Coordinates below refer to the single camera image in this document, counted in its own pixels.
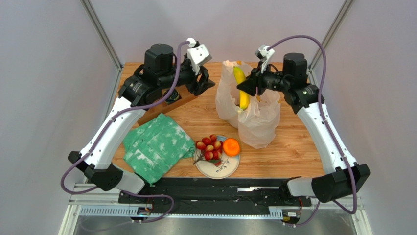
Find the orange fake tangerine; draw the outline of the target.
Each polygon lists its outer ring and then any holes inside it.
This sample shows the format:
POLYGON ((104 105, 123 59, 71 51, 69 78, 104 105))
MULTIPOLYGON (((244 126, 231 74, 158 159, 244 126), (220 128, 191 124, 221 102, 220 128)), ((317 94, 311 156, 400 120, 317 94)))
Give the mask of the orange fake tangerine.
POLYGON ((234 138, 228 138, 223 142, 223 152, 229 156, 234 157, 240 154, 241 148, 239 142, 234 138))

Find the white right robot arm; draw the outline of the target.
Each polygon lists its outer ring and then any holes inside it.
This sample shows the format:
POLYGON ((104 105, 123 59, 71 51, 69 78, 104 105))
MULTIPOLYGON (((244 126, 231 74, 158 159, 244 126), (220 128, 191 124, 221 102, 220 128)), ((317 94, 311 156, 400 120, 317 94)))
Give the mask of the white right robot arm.
POLYGON ((269 55, 260 59, 247 79, 237 85, 250 96, 277 91, 306 126, 322 160, 325 174, 315 178, 286 180, 282 189, 287 197, 315 197, 322 203, 336 202, 351 195, 357 203, 358 190, 370 176, 367 164, 358 164, 335 130, 319 87, 308 82, 307 60, 301 53, 288 53, 281 71, 271 71, 269 55))

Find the translucent white plastic bag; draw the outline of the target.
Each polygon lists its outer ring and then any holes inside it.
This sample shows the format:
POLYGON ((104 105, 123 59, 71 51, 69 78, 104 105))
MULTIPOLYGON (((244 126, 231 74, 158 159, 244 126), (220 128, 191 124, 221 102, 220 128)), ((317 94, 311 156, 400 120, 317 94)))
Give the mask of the translucent white plastic bag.
POLYGON ((238 130, 243 143, 255 149, 265 148, 276 137, 275 130, 280 121, 280 94, 266 90, 260 96, 250 96, 248 108, 241 109, 234 67, 242 69, 246 76, 253 68, 244 62, 222 62, 221 77, 215 96, 218 116, 238 130))

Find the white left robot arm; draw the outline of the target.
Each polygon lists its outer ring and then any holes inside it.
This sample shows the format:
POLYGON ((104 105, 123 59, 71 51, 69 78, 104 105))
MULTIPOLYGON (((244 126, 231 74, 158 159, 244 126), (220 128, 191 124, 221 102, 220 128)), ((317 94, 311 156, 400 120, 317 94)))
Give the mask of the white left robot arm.
POLYGON ((204 44, 188 38, 188 47, 154 44, 144 54, 144 62, 127 78, 118 91, 115 103, 105 121, 80 151, 69 153, 72 168, 79 169, 94 189, 119 189, 139 193, 145 183, 134 173, 112 163, 113 156, 130 128, 150 109, 167 100, 174 89, 185 86, 199 96, 215 83, 210 80, 205 63, 211 54, 204 44))

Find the red fake fruit bunch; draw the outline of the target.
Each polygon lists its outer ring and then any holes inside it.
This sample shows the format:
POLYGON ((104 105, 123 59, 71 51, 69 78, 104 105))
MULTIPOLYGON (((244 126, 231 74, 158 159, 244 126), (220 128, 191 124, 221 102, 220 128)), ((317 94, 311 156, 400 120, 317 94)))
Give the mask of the red fake fruit bunch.
POLYGON ((226 139, 223 136, 215 134, 209 137, 204 137, 195 142, 196 159, 193 162, 195 165, 198 162, 205 161, 217 167, 222 164, 223 143, 226 139))

